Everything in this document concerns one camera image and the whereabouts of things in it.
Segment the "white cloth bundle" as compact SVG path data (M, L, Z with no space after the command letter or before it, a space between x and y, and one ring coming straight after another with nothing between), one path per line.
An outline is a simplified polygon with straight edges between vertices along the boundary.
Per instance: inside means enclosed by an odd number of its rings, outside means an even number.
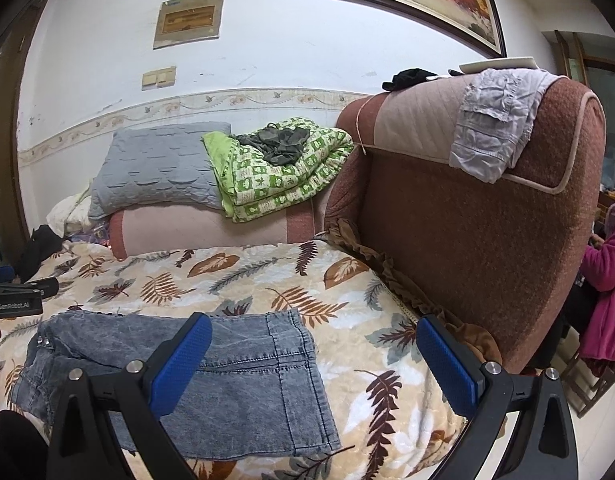
M92 232L93 222L88 217L90 207L90 191L68 196L53 206L46 216L46 224L61 238Z

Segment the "leaf pattern beige blanket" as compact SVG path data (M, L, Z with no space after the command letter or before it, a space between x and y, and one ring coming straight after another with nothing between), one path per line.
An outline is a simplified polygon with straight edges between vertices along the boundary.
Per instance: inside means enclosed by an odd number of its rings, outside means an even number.
M38 276L59 284L43 312L0 322L0 411L43 436L69 370L146 359L196 312L211 346L162 423L199 479L405 479L465 427L402 302L324 242L125 261L74 243Z

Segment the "beige wall switch plate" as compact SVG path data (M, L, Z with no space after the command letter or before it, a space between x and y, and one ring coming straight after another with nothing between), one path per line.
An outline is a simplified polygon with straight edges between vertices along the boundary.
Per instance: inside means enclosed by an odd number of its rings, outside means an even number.
M142 76L142 90L160 89L172 87L176 81L176 67L170 66L151 70Z

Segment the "green white folded quilt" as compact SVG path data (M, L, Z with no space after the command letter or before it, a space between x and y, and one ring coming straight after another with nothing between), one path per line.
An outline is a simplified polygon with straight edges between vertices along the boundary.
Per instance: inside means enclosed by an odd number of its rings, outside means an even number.
M256 220L314 197L335 180L354 148L349 133L308 118L291 117L270 124L309 129L298 162L272 166L236 136L211 132L202 137L225 216L235 223Z

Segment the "person in pink jacket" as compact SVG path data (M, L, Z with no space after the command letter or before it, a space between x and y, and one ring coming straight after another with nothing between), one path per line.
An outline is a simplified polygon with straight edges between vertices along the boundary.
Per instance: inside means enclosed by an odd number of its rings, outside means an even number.
M605 233L585 249L580 268L585 281L599 292L579 348L580 358L596 377L615 365L615 203L608 208Z

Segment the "white lilac cloth on sofa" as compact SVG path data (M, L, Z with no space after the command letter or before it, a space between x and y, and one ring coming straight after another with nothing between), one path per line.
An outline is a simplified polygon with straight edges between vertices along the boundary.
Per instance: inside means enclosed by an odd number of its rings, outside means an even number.
M449 166L490 184L515 168L542 99L558 79L529 68L488 68L475 75L460 103Z

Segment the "white book on sofa top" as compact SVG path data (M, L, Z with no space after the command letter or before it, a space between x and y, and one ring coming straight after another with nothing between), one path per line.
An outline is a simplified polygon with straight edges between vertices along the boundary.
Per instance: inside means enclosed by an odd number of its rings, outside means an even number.
M512 58L492 58L492 60L465 63L461 64L457 70L450 68L447 72L449 76L464 76L478 74L489 68L493 70L516 70L517 68L538 70L539 66L533 56L513 56Z

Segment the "grey-blue denim pants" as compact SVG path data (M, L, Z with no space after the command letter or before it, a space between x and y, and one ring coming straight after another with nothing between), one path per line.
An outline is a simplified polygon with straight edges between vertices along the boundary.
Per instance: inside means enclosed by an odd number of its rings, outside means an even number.
M183 323L139 314L56 314L31 338L12 400L51 425L70 370L96 376L145 361ZM211 323L204 359L174 412L161 419L184 457L240 460L339 450L314 340L297 311L214 315Z

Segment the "dark olive crumpled garment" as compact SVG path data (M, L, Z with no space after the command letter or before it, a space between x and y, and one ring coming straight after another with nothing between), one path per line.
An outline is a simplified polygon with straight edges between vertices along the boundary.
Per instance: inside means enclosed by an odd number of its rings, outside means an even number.
M258 150L272 166L287 166L295 164L302 156L309 129L268 124L256 132L236 136L236 139Z

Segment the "grey quilted pillow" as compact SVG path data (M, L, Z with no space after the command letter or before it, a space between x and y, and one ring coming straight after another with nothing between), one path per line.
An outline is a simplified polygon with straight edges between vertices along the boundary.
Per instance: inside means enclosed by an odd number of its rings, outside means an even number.
M193 205L220 210L221 195L202 137L230 134L227 122L189 122L114 133L91 185L88 217L133 206Z

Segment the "small framed wall plaque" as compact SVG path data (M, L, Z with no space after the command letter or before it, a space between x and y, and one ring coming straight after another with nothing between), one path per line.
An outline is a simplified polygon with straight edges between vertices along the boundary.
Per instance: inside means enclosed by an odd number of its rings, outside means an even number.
M152 49L220 36L224 0L169 0L161 4Z

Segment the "black cloth on sofa top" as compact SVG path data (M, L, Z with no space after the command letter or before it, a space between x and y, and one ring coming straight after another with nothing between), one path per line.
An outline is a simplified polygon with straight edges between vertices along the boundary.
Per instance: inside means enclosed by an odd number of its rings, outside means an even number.
M434 80L434 78L437 78L437 74L431 73L429 70L409 68L395 74L390 81L385 81L382 84L382 90L385 92L402 91L417 86L417 84Z

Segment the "black garment at sofa end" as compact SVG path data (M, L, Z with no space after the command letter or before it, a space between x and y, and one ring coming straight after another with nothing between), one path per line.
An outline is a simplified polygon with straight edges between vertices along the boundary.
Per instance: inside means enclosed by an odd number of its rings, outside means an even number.
M20 282L30 281L44 260L61 251L63 241L47 224L42 224L34 230L14 265L15 274Z

